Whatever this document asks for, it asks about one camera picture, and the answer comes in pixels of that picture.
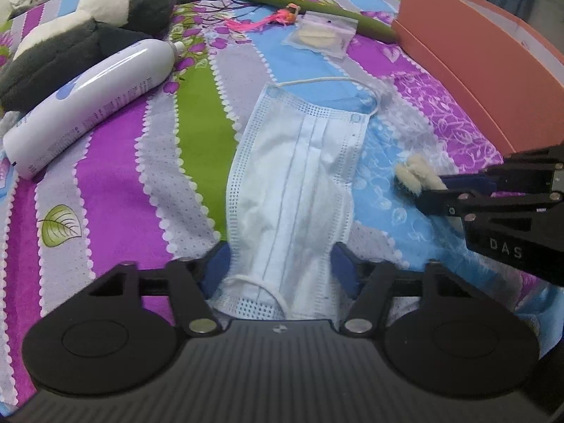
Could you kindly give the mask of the light blue face mask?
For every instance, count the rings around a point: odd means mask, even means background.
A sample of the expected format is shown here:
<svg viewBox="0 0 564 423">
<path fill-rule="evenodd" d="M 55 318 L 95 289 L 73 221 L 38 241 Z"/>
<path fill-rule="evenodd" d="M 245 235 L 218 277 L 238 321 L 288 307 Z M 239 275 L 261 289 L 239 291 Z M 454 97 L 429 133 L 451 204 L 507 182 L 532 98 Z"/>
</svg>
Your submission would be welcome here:
<svg viewBox="0 0 564 423">
<path fill-rule="evenodd" d="M 324 107 L 266 85 L 227 180 L 231 264 L 212 298 L 231 318 L 336 320 L 330 253 L 353 222 L 352 182 L 380 91 L 352 80 L 360 109 Z"/>
</svg>

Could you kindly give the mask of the orange cardboard box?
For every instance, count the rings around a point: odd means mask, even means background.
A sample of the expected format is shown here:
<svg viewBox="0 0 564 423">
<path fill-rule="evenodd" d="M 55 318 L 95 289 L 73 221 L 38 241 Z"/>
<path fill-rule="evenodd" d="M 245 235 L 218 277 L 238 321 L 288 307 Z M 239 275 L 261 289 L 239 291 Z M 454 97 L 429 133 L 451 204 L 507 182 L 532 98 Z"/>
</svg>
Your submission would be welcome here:
<svg viewBox="0 0 564 423">
<path fill-rule="evenodd" d="M 401 0 L 400 46 L 503 154 L 563 140 L 563 55 L 486 0 Z"/>
</svg>

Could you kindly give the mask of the clear bag with pads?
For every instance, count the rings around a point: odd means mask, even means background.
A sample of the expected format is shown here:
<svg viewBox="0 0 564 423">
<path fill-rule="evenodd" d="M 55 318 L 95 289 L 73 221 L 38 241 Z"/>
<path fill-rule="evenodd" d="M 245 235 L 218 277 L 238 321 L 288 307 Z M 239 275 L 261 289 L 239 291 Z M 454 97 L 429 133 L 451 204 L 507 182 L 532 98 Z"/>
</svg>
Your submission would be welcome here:
<svg viewBox="0 0 564 423">
<path fill-rule="evenodd" d="M 356 19 L 321 12 L 305 12 L 284 45 L 334 58 L 344 58 L 357 33 Z"/>
</svg>

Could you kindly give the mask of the white spray bottle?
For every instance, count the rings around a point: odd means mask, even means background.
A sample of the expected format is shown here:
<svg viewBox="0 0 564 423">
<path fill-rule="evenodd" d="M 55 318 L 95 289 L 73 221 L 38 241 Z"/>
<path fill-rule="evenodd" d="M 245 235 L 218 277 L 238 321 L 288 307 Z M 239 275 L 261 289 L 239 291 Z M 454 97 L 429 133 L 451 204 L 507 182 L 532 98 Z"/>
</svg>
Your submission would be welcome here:
<svg viewBox="0 0 564 423">
<path fill-rule="evenodd" d="M 23 179 L 32 179 L 84 134 L 162 84 L 186 51 L 181 41 L 141 40 L 103 59 L 45 98 L 3 137 Z"/>
</svg>

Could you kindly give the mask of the grey white penguin plush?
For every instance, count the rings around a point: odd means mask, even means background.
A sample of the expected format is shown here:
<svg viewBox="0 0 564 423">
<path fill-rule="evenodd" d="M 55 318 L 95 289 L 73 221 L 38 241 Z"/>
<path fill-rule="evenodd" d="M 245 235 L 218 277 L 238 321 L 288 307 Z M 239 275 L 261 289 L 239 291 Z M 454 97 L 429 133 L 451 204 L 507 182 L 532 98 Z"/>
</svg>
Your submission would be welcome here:
<svg viewBox="0 0 564 423">
<path fill-rule="evenodd" d="M 175 0 L 79 0 L 33 28 L 1 72 L 1 110 L 28 113 L 94 65 L 164 33 Z"/>
</svg>

